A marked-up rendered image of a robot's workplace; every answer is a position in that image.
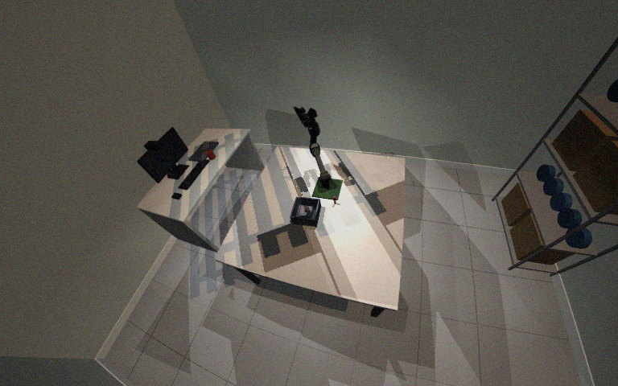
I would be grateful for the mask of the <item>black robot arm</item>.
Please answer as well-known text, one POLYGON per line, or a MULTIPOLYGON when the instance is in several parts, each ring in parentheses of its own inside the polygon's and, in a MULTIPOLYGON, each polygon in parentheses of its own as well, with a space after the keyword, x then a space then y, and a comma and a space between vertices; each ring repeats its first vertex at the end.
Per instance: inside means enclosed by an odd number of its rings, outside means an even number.
MULTIPOLYGON (((314 123, 311 126, 308 126, 308 131, 309 134, 311 135, 311 140, 310 140, 310 152, 312 154, 313 157, 315 157, 319 170, 320 170, 320 177, 319 180, 322 183, 321 187, 326 187, 329 188, 329 184, 330 182, 328 182, 329 180, 331 180, 331 175, 328 173, 327 170, 325 170, 324 166, 323 166, 323 162, 322 159, 320 157, 320 147, 319 144, 317 143, 316 139, 317 136, 319 136, 320 133, 320 128, 319 128, 319 124, 317 121, 315 121, 315 117, 317 117, 317 112, 313 109, 313 108, 309 108, 308 113, 306 113, 306 115, 308 114, 308 116, 312 119, 314 119, 314 123), (309 129, 311 128, 311 129, 309 129), (318 146, 315 148, 311 148, 311 146, 313 144, 317 144, 318 146)), ((312 120, 313 120, 312 119, 312 120)))

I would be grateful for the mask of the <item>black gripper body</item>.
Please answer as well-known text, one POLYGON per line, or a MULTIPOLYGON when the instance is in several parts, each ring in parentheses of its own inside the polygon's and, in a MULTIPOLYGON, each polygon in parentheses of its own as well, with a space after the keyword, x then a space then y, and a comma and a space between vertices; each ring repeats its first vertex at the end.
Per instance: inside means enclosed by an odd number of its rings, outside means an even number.
MULTIPOLYGON (((303 108, 303 110, 299 114, 302 115, 302 116, 308 116, 308 114, 307 115, 305 114, 305 109, 304 108, 303 108)), ((311 126, 314 123, 314 119, 313 120, 312 119, 309 117, 309 120, 303 126, 305 128, 307 128, 308 126, 311 126)))

